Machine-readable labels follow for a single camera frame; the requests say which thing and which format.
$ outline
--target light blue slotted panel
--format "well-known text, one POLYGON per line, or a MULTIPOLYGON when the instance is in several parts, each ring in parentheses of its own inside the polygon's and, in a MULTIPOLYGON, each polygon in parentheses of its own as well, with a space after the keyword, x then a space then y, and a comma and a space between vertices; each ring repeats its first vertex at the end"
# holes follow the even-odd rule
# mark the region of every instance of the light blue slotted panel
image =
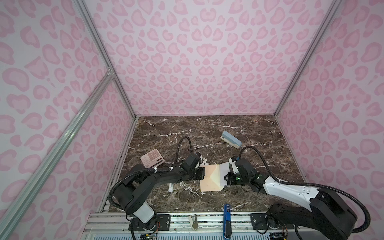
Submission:
MULTIPOLYGON (((233 233, 232 240, 270 240, 269 234, 233 233)), ((132 240, 131 233, 127 234, 97 234, 94 240, 132 240)), ((157 240, 223 240, 222 233, 160 233, 157 240)))

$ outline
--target brown marble tabletop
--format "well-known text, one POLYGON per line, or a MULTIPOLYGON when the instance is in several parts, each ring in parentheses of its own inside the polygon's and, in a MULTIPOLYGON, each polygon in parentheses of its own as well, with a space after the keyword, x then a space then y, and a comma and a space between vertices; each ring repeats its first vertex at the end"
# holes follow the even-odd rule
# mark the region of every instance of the brown marble tabletop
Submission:
MULTIPOLYGON (((228 162, 230 157, 238 156, 240 149, 220 139, 224 130, 239 139, 242 146, 257 147, 277 177, 303 181, 272 115, 140 117, 120 177, 141 163, 142 155, 155 148, 167 161, 164 166, 174 162, 177 143, 183 136, 190 137, 194 152, 201 153, 208 164, 228 162)), ((188 156, 188 149, 188 141, 184 140, 179 159, 188 156)), ((252 149, 246 149, 242 156, 256 170, 266 171, 252 149)), ((233 211, 266 211, 277 200, 290 203, 275 196, 245 192, 240 186, 226 186, 218 192, 200 192, 199 181, 186 181, 175 184, 171 193, 168 184, 154 188, 147 202, 156 212, 217 212, 222 211, 224 204, 231 204, 233 211)))

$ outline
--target robotic arm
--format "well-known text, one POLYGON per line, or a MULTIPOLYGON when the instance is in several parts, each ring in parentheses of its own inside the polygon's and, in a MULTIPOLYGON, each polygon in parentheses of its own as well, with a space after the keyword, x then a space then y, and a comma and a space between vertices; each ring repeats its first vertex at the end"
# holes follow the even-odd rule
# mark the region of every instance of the robotic arm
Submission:
MULTIPOLYGON (((249 185, 255 192, 275 195, 301 206, 273 204, 266 213, 270 228, 294 224, 316 229, 330 240, 346 240, 351 233, 361 232, 369 226, 369 212, 353 196, 324 185, 282 181, 272 174, 262 155, 255 149, 269 174, 258 172, 248 160, 241 158, 241 153, 246 148, 255 149, 245 147, 237 161, 235 157, 232 158, 235 167, 224 177, 227 184, 249 185), (357 216, 336 192, 351 198, 362 208, 366 217, 362 226, 353 228, 357 216)), ((170 168, 146 169, 142 164, 137 164, 112 187, 108 199, 111 205, 137 217, 141 227, 150 230, 157 221, 157 214, 146 202, 151 190, 161 184, 203 179, 205 172, 200 167, 200 157, 199 153, 191 153, 184 161, 173 164, 170 168)))

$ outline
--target blue tool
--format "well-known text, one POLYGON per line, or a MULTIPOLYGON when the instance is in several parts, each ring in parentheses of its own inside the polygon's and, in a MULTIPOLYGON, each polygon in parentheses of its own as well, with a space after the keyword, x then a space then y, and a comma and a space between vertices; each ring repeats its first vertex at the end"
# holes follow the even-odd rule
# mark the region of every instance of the blue tool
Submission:
POLYGON ((232 134, 230 134, 227 131, 224 131, 221 134, 220 138, 222 140, 224 140, 225 142, 227 142, 229 145, 234 146, 235 148, 241 147, 241 144, 242 144, 241 141, 239 139, 235 138, 232 134))
POLYGON ((224 204, 224 219, 223 219, 223 237, 228 240, 232 235, 232 224, 231 224, 231 205, 224 204))

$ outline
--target wall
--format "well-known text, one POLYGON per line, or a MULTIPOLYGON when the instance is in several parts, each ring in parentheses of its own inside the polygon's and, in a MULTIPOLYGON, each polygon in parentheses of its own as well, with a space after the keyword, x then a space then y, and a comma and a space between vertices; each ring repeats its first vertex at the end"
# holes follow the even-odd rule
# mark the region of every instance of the wall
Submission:
POLYGON ((106 191, 131 122, 111 83, 10 239, 78 239, 106 191))
POLYGON ((0 218, 105 73, 71 0, 0 2, 0 218))
POLYGON ((381 1, 346 1, 278 117, 307 179, 368 208, 371 226, 353 240, 384 234, 383 12, 381 1))
POLYGON ((136 114, 274 113, 331 0, 85 0, 136 114))

